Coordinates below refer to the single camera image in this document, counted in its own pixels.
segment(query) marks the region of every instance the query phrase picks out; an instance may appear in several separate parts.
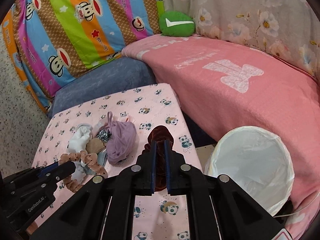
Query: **silver bolt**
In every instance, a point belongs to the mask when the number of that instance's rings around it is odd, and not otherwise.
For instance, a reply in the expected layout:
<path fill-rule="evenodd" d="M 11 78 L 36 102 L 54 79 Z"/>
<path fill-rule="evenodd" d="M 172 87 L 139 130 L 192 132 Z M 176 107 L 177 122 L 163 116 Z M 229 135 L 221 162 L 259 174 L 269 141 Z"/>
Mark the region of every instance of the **silver bolt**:
<path fill-rule="evenodd" d="M 219 179 L 220 179 L 222 182 L 228 182 L 228 181 L 230 180 L 229 176 L 228 176 L 228 175 L 225 175 L 225 174 L 220 175 Z"/>
<path fill-rule="evenodd" d="M 134 171 L 134 172 L 140 171 L 140 170 L 141 170 L 141 166 L 139 166 L 139 165 L 133 165 L 133 166 L 131 167 L 131 170 Z"/>
<path fill-rule="evenodd" d="M 102 180 L 103 180 L 103 178 L 102 178 L 102 176 L 100 176 L 100 175 L 94 176 L 93 179 L 92 179 L 92 181 L 93 181 L 94 183 L 100 183 L 100 182 L 102 182 Z"/>
<path fill-rule="evenodd" d="M 183 164 L 183 165 L 181 165 L 181 167 L 180 167 L 183 171 L 190 171 L 191 170 L 191 167 L 190 167 L 190 165 L 188 165 L 188 164 Z"/>

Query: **brown scrunchie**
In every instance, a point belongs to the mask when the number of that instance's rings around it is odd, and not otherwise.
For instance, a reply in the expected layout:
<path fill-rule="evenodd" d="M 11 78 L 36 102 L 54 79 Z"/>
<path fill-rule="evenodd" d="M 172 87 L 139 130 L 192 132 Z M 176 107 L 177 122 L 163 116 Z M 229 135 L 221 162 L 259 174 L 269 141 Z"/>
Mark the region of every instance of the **brown scrunchie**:
<path fill-rule="evenodd" d="M 161 191 L 166 188 L 166 176 L 165 176 L 165 160 L 164 160 L 164 141 L 169 139 L 172 149 L 174 140 L 169 130 L 159 125 L 155 127 L 148 136 L 148 143 L 145 144 L 142 154 L 148 153 L 151 147 L 151 141 L 157 142 L 157 160 L 156 160 L 156 189 L 155 191 Z"/>
<path fill-rule="evenodd" d="M 101 175 L 104 178 L 108 177 L 107 171 L 104 167 L 98 164 L 98 155 L 96 153 L 87 154 L 85 151 L 81 151 L 79 153 L 70 153 L 70 154 L 62 154 L 59 160 L 59 165 L 67 162 L 73 161 L 77 162 L 82 160 L 88 167 L 93 170 L 96 175 Z M 66 185 L 67 189 L 71 190 L 71 192 L 76 193 L 83 184 L 79 184 L 76 179 L 71 179 L 72 175 L 63 179 L 64 184 Z"/>

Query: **speckled wall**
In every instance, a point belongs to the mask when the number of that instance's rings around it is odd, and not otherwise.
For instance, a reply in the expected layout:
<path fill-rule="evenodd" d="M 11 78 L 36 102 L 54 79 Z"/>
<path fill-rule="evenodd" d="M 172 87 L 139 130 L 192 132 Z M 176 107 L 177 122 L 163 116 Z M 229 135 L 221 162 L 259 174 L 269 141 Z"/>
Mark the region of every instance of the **speckled wall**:
<path fill-rule="evenodd" d="M 0 28 L 0 169 L 3 177 L 31 167 L 49 119 L 24 88 Z"/>

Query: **green stripe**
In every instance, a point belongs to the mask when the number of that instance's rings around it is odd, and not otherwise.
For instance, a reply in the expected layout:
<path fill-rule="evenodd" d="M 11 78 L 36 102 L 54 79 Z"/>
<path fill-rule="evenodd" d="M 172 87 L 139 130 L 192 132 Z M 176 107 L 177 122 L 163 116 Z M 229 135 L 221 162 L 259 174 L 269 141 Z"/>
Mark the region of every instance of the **green stripe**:
<path fill-rule="evenodd" d="M 86 68 L 92 68 L 91 63 L 100 61 L 100 56 L 92 43 L 85 34 L 82 26 L 74 16 L 75 8 L 70 0 L 50 0 L 54 14 L 61 23 L 73 47 L 81 58 Z M 68 7 L 66 12 L 60 12 L 60 8 Z"/>
<path fill-rule="evenodd" d="M 157 1 L 157 7 L 158 7 L 158 15 L 160 16 L 164 13 L 164 4 L 163 1 Z"/>

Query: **white cord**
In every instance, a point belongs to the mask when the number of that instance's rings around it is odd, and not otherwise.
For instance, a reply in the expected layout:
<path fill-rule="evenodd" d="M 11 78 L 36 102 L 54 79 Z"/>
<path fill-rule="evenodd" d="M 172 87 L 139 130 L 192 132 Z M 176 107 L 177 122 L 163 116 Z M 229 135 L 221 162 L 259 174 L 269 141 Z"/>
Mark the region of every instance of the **white cord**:
<path fill-rule="evenodd" d="M 318 192 L 318 195 L 316 195 L 316 197 L 313 199 L 313 201 L 311 201 L 307 206 L 305 206 L 303 209 L 300 209 L 299 211 L 295 212 L 295 213 L 291 213 L 291 214 L 288 214 L 288 215 L 281 215 L 281 216 L 274 216 L 274 218 L 280 218 L 280 217 L 288 217 L 288 216 L 292 216 L 292 215 L 295 215 L 295 214 L 298 214 L 300 211 L 304 210 L 305 208 L 307 208 L 308 206 L 310 206 L 315 200 L 317 197 L 319 197 L 320 195 L 320 192 Z"/>

